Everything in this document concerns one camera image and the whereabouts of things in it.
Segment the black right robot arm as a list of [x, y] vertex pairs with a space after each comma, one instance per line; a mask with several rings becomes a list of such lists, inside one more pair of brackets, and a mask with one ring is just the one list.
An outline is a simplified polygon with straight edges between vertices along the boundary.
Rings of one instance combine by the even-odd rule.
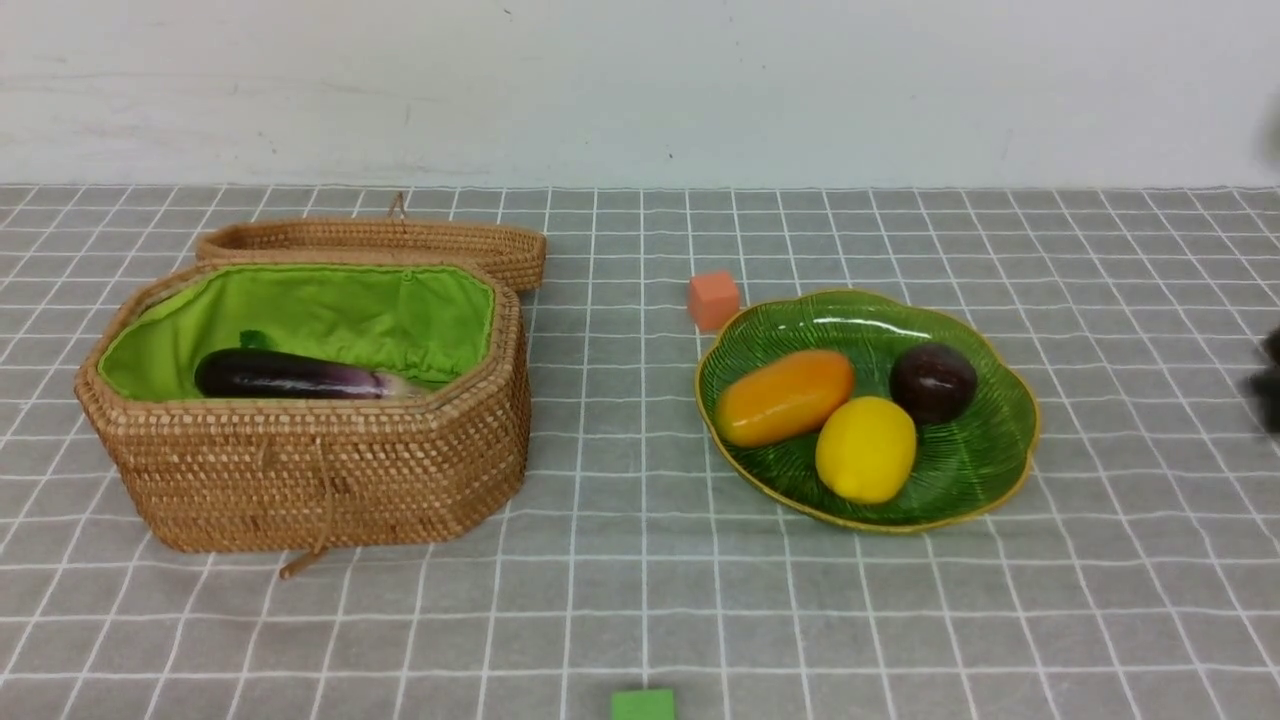
[[1260, 421], [1270, 436], [1279, 434], [1279, 327], [1261, 342], [1266, 363], [1248, 378], [1247, 388], [1254, 397]]

